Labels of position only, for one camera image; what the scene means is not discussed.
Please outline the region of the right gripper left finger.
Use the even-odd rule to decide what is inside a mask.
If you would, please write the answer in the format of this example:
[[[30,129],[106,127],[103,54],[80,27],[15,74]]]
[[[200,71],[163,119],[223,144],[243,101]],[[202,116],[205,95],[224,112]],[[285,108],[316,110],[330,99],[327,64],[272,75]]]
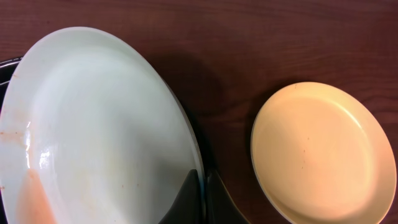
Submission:
[[[187,174],[171,208],[159,224],[200,224],[203,221],[202,199],[198,173]]]

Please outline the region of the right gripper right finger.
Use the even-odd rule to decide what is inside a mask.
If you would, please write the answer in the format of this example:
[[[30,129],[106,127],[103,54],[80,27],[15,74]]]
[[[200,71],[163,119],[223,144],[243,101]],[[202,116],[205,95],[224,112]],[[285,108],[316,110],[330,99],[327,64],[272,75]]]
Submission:
[[[209,224],[250,224],[229,195],[217,170],[206,177],[206,207]]]

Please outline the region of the yellow plate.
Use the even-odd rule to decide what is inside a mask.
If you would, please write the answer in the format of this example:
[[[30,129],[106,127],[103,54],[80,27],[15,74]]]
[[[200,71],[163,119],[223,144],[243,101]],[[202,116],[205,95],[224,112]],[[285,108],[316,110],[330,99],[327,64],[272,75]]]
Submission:
[[[389,140],[346,92],[300,82],[275,92],[251,133],[257,181],[291,223],[379,223],[397,186]]]

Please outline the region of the light blue plate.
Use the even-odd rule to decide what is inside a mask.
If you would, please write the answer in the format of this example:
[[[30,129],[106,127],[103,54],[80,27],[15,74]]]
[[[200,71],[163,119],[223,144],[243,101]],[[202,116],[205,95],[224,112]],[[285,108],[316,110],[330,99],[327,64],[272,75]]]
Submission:
[[[168,84],[121,39],[68,27],[19,62],[1,108],[8,223],[159,223],[203,163]]]

